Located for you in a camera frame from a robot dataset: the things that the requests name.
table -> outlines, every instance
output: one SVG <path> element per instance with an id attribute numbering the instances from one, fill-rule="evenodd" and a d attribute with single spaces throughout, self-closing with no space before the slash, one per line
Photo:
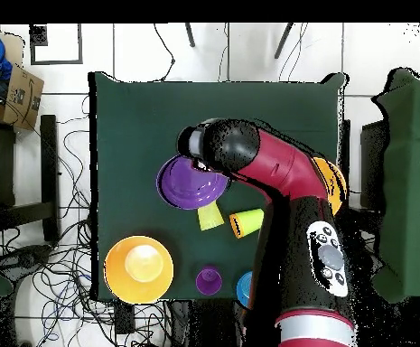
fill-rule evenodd
<path id="1" fill-rule="evenodd" d="M 179 132 L 211 117 L 259 118 L 336 161 L 338 89 L 342 74 L 322 83 L 134 82 L 89 74 L 93 289 L 113 298 L 103 276 L 108 251 L 119 240 L 146 235 L 173 258 L 173 282 L 163 296 L 202 299 L 195 277 L 206 264 L 219 268 L 223 284 L 212 297 L 236 298 L 238 279 L 252 267 L 257 234 L 236 239 L 232 212 L 262 208 L 264 197 L 233 183 L 219 199 L 225 224 L 201 231 L 196 211 L 167 205 L 155 188 L 161 166 L 176 155 Z"/>

orange plate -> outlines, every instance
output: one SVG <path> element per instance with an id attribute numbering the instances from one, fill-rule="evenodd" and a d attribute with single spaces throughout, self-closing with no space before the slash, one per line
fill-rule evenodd
<path id="1" fill-rule="evenodd" d="M 125 261 L 129 250 L 139 245 L 154 247 L 163 258 L 162 274 L 152 282 L 138 282 L 126 271 Z M 120 240 L 107 254 L 104 278 L 110 291 L 122 301 L 150 304 L 168 290 L 173 281 L 173 260 L 166 248 L 157 240 L 145 236 L 133 236 Z"/>

yellow cup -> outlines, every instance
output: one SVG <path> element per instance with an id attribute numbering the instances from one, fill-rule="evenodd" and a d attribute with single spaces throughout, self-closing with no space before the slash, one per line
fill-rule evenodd
<path id="1" fill-rule="evenodd" d="M 253 211 L 242 211 L 240 213 L 230 214 L 230 226 L 238 239 L 251 234 L 253 231 L 261 229 L 263 224 L 264 212 L 262 209 Z"/>
<path id="2" fill-rule="evenodd" d="M 197 210 L 201 230 L 213 229 L 224 223 L 216 201 Z"/>

plastic cup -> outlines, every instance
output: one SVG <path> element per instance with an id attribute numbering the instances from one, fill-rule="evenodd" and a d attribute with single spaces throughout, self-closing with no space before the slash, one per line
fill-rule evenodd
<path id="1" fill-rule="evenodd" d="M 251 276 L 253 273 L 248 271 L 237 283 L 237 299 L 246 308 L 248 308 L 249 290 L 251 288 Z"/>
<path id="2" fill-rule="evenodd" d="M 197 275 L 195 285 L 203 295 L 215 295 L 222 286 L 222 278 L 214 266 L 206 266 Z"/>
<path id="3" fill-rule="evenodd" d="M 240 213 L 230 214 L 230 226 L 238 239 L 251 234 L 253 231 L 261 229 L 263 224 L 264 212 L 262 209 L 253 211 L 242 211 Z"/>
<path id="4" fill-rule="evenodd" d="M 197 210 L 201 230 L 216 228 L 224 223 L 216 201 Z"/>

purple plate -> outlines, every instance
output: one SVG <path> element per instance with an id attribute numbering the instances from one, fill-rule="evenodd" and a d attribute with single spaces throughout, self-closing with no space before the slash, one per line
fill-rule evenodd
<path id="1" fill-rule="evenodd" d="M 156 177 L 156 189 L 167 203 L 188 211 L 217 200 L 228 181 L 222 174 L 194 169 L 191 159 L 177 155 L 162 166 Z"/>

